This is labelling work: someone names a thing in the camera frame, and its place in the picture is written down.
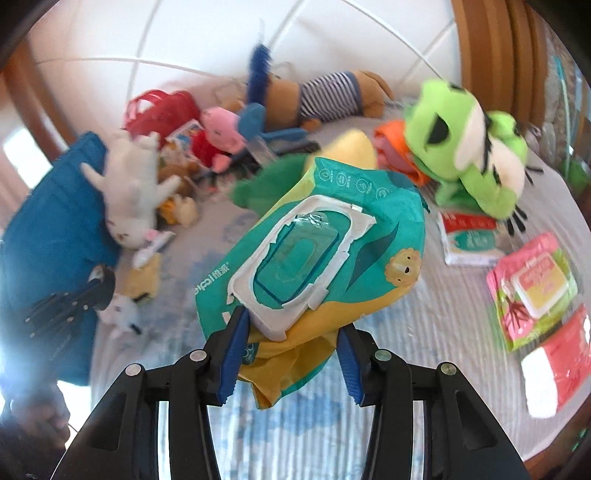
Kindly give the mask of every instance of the blue and white striped shirt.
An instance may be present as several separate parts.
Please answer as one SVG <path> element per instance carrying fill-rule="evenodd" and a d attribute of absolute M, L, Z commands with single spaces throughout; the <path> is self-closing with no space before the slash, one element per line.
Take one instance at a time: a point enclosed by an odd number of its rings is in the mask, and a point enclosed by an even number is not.
<path fill-rule="evenodd" d="M 330 122 L 361 111 L 359 84 L 351 72 L 331 73 L 300 85 L 300 120 Z"/>

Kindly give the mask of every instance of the bed sheet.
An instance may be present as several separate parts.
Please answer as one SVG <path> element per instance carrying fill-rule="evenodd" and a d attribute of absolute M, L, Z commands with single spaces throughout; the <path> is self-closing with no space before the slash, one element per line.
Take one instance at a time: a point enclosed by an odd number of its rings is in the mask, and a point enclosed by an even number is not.
<path fill-rule="evenodd" d="M 351 127 L 371 135 L 382 121 L 347 119 L 325 125 L 315 134 L 321 145 Z M 542 166 L 530 153 L 529 163 Z M 545 174 L 527 185 L 520 206 L 529 214 L 533 237 L 554 231 L 575 260 L 583 288 L 579 301 L 591 305 L 591 233 L 558 174 Z M 356 322 L 372 333 L 381 348 L 409 363 L 435 367 L 442 361 L 459 366 L 507 432 L 525 460 L 546 448 L 591 391 L 591 379 L 554 418 L 532 419 L 527 412 L 521 358 L 531 350 L 506 353 L 491 328 L 487 306 L 491 297 L 485 268 L 444 264 L 431 192 L 426 216 L 423 269 L 412 292 L 393 305 Z M 205 339 L 194 304 L 194 285 L 216 265 L 256 222 L 256 216 L 229 202 L 208 203 L 202 218 L 164 253 L 161 290 L 141 306 L 140 337 L 114 338 L 100 324 L 95 341 L 91 386 L 93 404 L 130 363 L 155 368 L 176 361 L 203 346 Z M 129 268 L 124 255 L 118 270 Z M 161 407 L 159 452 L 161 478 L 170 477 L 166 405 Z M 373 408 L 359 408 L 347 395 L 340 366 L 333 355 L 304 388 L 266 411 L 256 409 L 247 384 L 238 382 L 223 408 L 209 408 L 213 440 L 222 478 L 358 479 L 371 430 Z M 413 479 L 422 478 L 423 418 L 415 403 Z"/>

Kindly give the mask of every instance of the blue pillow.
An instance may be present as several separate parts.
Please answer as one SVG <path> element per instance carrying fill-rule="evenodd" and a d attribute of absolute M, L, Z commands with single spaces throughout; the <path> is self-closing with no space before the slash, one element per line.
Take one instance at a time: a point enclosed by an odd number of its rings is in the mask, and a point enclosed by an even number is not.
<path fill-rule="evenodd" d="M 0 335 L 24 334 L 18 312 L 51 293 L 83 287 L 97 264 L 115 266 L 120 247 L 105 226 L 105 204 L 80 171 L 102 172 L 106 148 L 88 132 L 54 163 L 14 215 L 0 245 Z M 97 315 L 86 312 L 58 376 L 88 384 Z"/>

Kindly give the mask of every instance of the person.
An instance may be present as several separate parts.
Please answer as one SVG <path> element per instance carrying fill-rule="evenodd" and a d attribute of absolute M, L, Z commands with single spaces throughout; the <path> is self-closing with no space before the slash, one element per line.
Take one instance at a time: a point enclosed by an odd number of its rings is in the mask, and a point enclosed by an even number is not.
<path fill-rule="evenodd" d="M 0 479 L 50 480 L 70 437 L 64 395 L 56 382 L 47 382 L 34 392 L 5 399 L 0 415 Z"/>

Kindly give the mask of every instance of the lion face print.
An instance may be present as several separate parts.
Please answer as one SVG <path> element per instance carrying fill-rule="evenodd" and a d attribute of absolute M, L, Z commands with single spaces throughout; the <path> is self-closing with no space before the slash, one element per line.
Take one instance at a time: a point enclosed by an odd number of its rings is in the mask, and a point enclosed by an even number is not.
<path fill-rule="evenodd" d="M 386 265 L 386 280 L 397 287 L 410 287 L 418 279 L 421 254 L 414 248 L 404 248 Z"/>

